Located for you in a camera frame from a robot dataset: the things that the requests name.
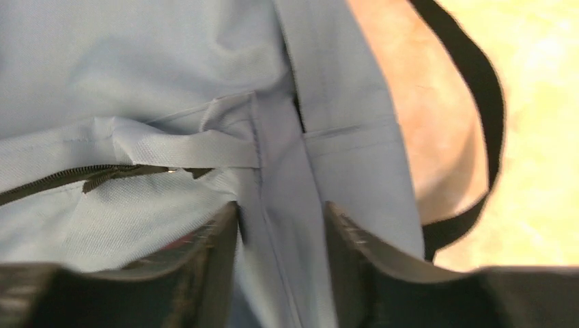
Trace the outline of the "blue student backpack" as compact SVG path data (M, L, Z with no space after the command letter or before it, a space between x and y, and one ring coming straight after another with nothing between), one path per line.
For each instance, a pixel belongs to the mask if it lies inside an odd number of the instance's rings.
M340 327L324 209L424 260L344 1L2 1L1 266L121 269L238 205L225 327Z

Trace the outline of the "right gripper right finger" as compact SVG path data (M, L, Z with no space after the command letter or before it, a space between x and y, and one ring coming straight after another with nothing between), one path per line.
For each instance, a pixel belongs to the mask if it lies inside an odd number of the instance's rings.
M578 268L491 266L460 273L415 258L324 209L340 327L578 328Z

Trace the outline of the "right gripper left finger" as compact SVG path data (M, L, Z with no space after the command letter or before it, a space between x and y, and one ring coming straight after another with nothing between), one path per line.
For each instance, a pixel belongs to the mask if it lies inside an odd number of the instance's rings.
M226 204L181 245L116 270L1 266L1 326L225 327L239 210Z

